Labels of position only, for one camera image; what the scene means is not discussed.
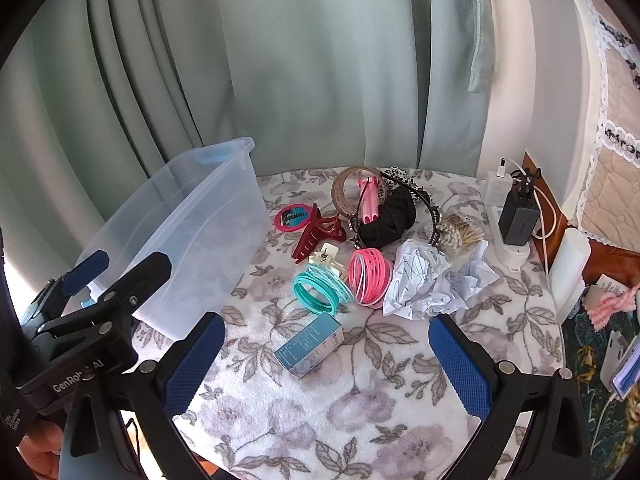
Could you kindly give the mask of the person's left hand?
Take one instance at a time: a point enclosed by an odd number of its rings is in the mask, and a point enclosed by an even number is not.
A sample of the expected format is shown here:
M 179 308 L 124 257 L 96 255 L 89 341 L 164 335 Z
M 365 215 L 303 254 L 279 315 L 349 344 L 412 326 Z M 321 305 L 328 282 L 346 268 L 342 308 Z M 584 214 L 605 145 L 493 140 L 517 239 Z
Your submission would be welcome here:
M 58 478 L 62 441 L 63 430 L 42 419 L 37 419 L 24 435 L 18 449 L 38 479 Z

